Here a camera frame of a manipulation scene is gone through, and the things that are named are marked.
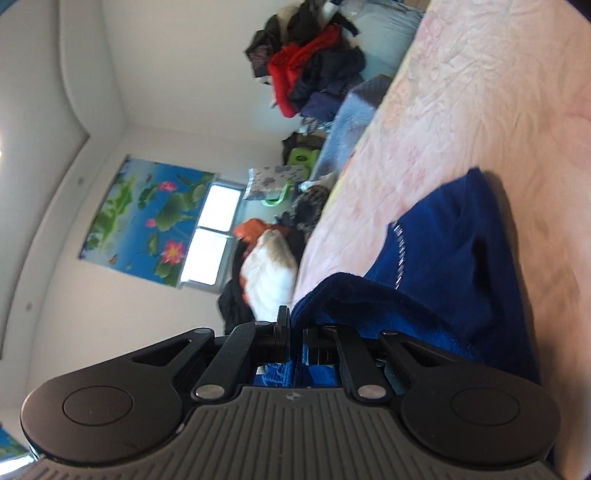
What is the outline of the green plastic hanger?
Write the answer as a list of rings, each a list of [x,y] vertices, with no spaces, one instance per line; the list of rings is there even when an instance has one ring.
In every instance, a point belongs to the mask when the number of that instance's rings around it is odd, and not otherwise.
[[[290,194],[293,193],[293,190],[294,183],[291,181],[287,182],[283,185],[283,188],[281,188],[280,193],[274,197],[263,199],[262,204],[267,208],[279,206],[281,203],[283,203],[283,201],[286,201],[290,197]]]

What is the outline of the green plastic stool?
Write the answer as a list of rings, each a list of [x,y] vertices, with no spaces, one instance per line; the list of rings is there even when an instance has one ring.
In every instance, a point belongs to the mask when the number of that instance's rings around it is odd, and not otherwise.
[[[287,164],[290,166],[304,166],[308,170],[312,170],[318,161],[318,155],[320,153],[321,151],[318,149],[311,150],[304,147],[297,147],[290,151]]]

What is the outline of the lotus flower wall poster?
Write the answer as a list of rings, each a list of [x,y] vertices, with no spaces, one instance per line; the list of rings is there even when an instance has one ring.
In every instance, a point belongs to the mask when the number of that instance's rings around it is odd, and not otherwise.
[[[213,173],[126,156],[98,207],[81,260],[177,287]]]

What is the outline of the blue fleece garment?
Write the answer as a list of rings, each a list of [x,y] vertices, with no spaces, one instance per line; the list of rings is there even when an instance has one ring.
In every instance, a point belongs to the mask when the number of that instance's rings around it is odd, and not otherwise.
[[[352,327],[397,332],[537,383],[518,276],[499,206],[478,168],[442,185],[389,224],[368,272],[338,272],[294,306],[297,333]]]

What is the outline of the floral pillow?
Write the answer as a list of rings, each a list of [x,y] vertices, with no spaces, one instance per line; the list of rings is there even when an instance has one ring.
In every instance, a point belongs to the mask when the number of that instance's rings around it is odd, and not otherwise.
[[[245,200],[263,200],[280,193],[287,182],[294,186],[304,182],[310,176],[304,166],[266,166],[249,169],[249,182],[245,189]]]

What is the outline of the black garment hanging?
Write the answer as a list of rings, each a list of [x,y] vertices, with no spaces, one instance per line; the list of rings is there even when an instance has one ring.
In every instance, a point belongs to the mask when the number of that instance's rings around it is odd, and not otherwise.
[[[231,334],[238,325],[254,321],[252,309],[243,298],[243,287],[240,285],[240,270],[243,261],[245,261],[247,247],[249,244],[242,240],[236,242],[235,254],[233,254],[230,266],[230,279],[217,299],[217,307],[223,320],[225,335]]]

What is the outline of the pink floral bed sheet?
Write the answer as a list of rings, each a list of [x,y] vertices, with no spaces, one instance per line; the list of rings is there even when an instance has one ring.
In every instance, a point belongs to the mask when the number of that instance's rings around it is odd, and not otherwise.
[[[295,293],[362,275],[387,227],[470,168],[508,218],[556,464],[590,471],[590,24],[565,1],[434,1],[304,251]]]

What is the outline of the dark clothes pile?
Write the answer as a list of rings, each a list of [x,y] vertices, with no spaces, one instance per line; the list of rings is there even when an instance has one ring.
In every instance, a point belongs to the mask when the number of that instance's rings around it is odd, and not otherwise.
[[[329,25],[342,28],[342,40],[335,47],[318,51],[305,64],[294,90],[288,95],[290,104],[297,110],[294,117],[331,122],[349,90],[362,81],[360,73],[366,66],[365,56],[344,37],[345,30],[353,36],[359,31],[339,11],[339,2],[301,1],[277,10],[263,29],[254,33],[245,49],[254,79],[271,87],[266,66],[270,58],[291,43],[307,45]],[[273,107],[279,109],[274,98]]]

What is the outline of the red jacket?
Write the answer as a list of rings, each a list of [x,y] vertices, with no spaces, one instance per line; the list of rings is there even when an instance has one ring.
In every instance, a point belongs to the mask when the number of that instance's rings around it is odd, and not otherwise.
[[[305,64],[315,53],[335,47],[341,40],[342,28],[338,25],[329,25],[307,45],[298,46],[296,43],[291,43],[274,54],[267,62],[273,98],[284,117],[293,118],[297,114],[296,108],[288,100],[288,95],[294,90],[297,78],[304,71]]]

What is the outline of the light blue pillow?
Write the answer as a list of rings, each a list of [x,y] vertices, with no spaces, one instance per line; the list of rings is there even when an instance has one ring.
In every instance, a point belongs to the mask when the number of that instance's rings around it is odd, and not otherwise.
[[[365,56],[363,80],[396,76],[424,15],[423,10],[398,1],[367,1],[351,20],[359,33],[344,31],[349,44]]]

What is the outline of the light blue fleece blanket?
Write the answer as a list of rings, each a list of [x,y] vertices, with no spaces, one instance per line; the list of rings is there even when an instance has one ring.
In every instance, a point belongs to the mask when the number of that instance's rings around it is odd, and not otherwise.
[[[349,91],[332,121],[331,130],[311,172],[311,180],[318,180],[332,173],[342,173],[392,81],[391,77],[378,75]]]

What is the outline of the leopard print garment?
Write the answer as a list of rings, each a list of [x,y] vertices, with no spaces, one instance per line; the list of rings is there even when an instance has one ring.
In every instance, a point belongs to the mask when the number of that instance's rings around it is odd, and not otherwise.
[[[322,217],[322,211],[330,193],[329,188],[322,185],[308,187],[295,198],[291,210],[284,212],[277,220],[277,224],[297,230],[307,238],[310,237]]]

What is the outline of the orange garment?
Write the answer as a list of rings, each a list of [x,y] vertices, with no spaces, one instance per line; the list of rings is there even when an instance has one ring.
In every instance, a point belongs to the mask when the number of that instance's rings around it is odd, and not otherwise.
[[[252,218],[237,225],[235,230],[233,230],[233,234],[242,242],[256,244],[259,237],[270,228],[271,225],[269,223],[257,218]]]

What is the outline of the bright window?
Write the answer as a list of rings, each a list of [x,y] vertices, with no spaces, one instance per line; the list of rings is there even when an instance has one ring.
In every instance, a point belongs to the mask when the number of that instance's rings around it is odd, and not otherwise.
[[[208,187],[181,270],[181,285],[208,290],[221,286],[242,197],[242,185],[236,183],[214,181]]]

